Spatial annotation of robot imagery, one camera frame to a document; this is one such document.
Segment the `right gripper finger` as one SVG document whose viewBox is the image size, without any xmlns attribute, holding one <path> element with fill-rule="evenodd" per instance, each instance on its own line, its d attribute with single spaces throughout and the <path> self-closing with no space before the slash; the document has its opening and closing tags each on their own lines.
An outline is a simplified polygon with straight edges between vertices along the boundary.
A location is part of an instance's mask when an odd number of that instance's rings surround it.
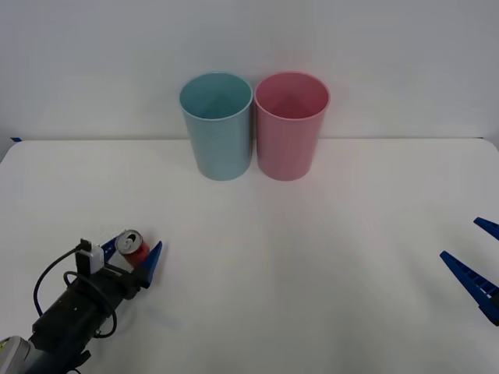
<svg viewBox="0 0 499 374">
<path fill-rule="evenodd" d="M 489 220 L 483 219 L 481 217 L 477 217 L 473 223 L 478 227 L 482 228 L 485 232 L 487 232 L 492 237 L 499 240 L 499 224 L 491 222 Z"/>
<path fill-rule="evenodd" d="M 498 286 L 467 267 L 446 251 L 440 258 L 454 274 L 459 283 L 477 303 L 480 311 L 495 326 L 498 325 Z"/>
</svg>

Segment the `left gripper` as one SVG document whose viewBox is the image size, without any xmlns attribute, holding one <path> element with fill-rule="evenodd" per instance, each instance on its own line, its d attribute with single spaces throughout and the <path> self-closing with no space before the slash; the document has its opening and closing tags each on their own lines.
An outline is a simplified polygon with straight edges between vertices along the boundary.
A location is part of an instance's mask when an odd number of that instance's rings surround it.
<svg viewBox="0 0 499 374">
<path fill-rule="evenodd" d="M 115 236 L 100 245 L 105 259 L 110 259 L 115 254 L 117 238 Z M 134 298 L 141 288 L 149 288 L 162 247 L 162 242 L 157 243 L 147 258 L 132 271 L 106 265 L 99 271 L 91 273 L 89 265 L 78 265 L 77 273 L 92 283 L 92 286 L 81 278 L 76 279 L 76 306 L 82 307 L 87 312 L 90 310 L 111 312 L 115 311 L 123 300 Z"/>
</svg>

